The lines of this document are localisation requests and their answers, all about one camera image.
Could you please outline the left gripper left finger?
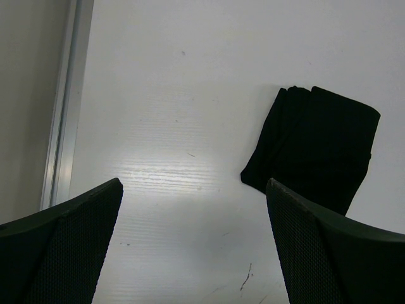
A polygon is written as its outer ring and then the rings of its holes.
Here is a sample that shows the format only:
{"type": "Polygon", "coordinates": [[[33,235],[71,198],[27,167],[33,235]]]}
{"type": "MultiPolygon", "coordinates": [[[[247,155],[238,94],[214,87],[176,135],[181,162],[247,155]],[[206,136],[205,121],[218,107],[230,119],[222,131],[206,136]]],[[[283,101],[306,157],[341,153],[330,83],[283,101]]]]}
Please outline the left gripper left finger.
{"type": "Polygon", "coordinates": [[[1,225],[1,303],[91,303],[122,197],[114,178],[1,225]]]}

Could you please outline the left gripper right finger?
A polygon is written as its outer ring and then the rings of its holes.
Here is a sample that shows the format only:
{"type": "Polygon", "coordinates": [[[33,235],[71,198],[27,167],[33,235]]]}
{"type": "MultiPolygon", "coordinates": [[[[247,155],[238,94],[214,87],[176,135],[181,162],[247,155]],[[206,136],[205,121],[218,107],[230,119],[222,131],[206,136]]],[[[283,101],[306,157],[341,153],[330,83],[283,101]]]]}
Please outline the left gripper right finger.
{"type": "Polygon", "coordinates": [[[289,303],[404,303],[404,235],[333,212],[275,179],[266,200],[289,303]]]}

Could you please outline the black skirt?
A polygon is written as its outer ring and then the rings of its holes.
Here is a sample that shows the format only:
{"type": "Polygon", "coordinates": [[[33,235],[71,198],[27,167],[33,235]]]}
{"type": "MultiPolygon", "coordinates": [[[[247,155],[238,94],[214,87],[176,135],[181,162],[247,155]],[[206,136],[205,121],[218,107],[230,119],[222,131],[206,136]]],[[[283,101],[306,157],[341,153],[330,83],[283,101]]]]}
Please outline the black skirt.
{"type": "Polygon", "coordinates": [[[281,88],[240,179],[262,193],[275,179],[346,215],[367,174],[379,119],[374,108],[316,86],[281,88]]]}

